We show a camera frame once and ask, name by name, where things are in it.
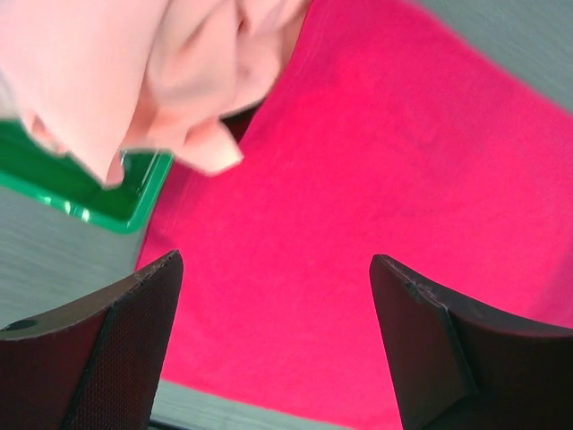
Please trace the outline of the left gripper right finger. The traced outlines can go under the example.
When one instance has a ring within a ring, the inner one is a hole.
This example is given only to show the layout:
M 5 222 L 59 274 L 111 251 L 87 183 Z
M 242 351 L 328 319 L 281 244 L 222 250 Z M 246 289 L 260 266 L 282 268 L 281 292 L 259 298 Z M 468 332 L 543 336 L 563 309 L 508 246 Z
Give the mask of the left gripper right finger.
M 501 311 L 387 255 L 372 296 L 405 429 L 569 429 L 572 331 Z

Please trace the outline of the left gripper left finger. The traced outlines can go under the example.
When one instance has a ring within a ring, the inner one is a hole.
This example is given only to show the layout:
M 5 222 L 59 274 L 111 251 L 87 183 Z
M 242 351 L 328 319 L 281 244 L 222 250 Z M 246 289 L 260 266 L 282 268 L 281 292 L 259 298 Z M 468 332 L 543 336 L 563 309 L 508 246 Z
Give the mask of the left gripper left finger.
M 184 264 L 171 251 L 132 275 L 1 330 L 3 429 L 145 429 Z

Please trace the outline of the green plastic bin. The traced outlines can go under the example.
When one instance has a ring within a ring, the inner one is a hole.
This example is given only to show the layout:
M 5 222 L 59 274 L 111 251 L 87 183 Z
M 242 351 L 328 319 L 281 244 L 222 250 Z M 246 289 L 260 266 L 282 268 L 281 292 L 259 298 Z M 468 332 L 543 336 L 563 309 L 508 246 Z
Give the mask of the green plastic bin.
M 1 186 L 85 223 L 131 234 L 150 220 L 173 158 L 123 153 L 124 181 L 104 189 L 70 158 L 48 155 L 14 120 L 1 122 Z

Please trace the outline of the magenta t shirt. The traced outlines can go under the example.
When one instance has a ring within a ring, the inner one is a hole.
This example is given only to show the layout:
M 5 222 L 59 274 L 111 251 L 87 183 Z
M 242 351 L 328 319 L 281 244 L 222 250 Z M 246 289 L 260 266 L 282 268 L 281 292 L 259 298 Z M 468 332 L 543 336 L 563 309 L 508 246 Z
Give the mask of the magenta t shirt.
M 316 1 L 278 85 L 205 177 L 174 166 L 140 262 L 184 283 L 163 378 L 397 429 L 374 255 L 572 322 L 572 118 L 404 1 Z

